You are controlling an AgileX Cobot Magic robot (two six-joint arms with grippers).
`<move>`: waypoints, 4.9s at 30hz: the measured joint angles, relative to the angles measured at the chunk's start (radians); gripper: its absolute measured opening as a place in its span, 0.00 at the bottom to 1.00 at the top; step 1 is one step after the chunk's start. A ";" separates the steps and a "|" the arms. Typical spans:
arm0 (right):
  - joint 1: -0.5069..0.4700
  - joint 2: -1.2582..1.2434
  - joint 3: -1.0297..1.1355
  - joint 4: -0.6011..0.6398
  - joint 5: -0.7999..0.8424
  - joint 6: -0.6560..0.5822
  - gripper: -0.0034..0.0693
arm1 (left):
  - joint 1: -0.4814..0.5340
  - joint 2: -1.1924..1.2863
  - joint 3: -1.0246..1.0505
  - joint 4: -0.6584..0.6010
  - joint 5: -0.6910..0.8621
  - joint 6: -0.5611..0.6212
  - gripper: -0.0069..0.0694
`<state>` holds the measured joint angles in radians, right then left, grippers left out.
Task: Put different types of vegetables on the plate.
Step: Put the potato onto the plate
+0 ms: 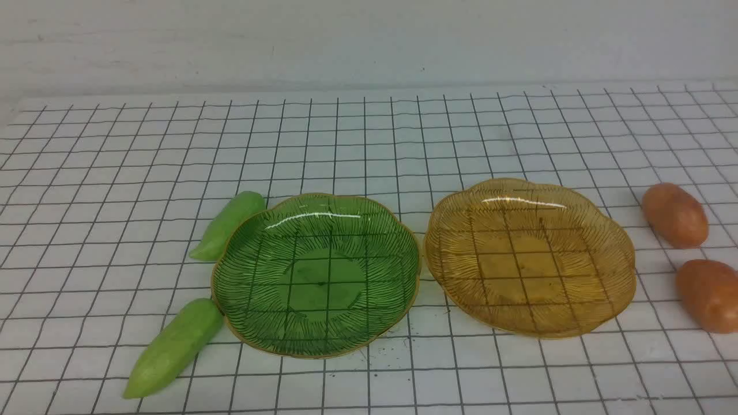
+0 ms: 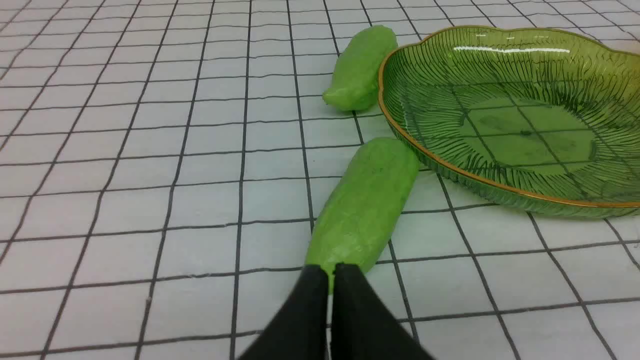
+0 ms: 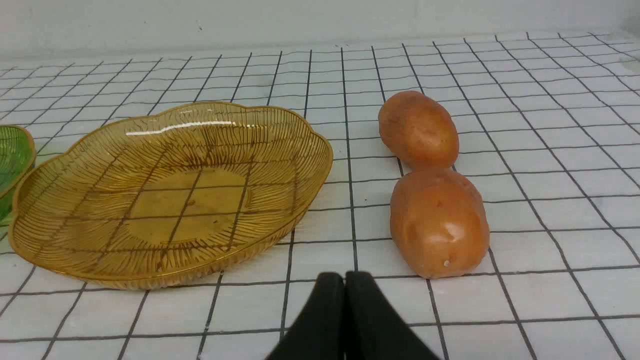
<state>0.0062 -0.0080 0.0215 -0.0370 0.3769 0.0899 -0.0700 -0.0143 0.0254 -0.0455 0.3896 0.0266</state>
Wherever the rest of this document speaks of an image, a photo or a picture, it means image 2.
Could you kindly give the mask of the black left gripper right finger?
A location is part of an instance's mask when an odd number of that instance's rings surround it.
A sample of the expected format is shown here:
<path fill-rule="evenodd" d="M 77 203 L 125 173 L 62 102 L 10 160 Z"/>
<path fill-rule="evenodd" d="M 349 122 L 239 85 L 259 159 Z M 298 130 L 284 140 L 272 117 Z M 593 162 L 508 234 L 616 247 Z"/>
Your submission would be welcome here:
<path fill-rule="evenodd" d="M 382 303 L 356 264 L 334 269 L 333 360 L 432 360 Z"/>

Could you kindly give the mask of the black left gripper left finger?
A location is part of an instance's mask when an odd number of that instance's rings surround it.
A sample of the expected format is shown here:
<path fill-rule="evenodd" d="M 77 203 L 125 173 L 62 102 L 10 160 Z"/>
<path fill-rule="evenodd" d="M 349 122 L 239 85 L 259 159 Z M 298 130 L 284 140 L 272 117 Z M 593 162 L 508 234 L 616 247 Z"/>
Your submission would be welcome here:
<path fill-rule="evenodd" d="M 328 298 L 326 272 L 304 265 L 284 304 L 240 360 L 324 360 Z"/>

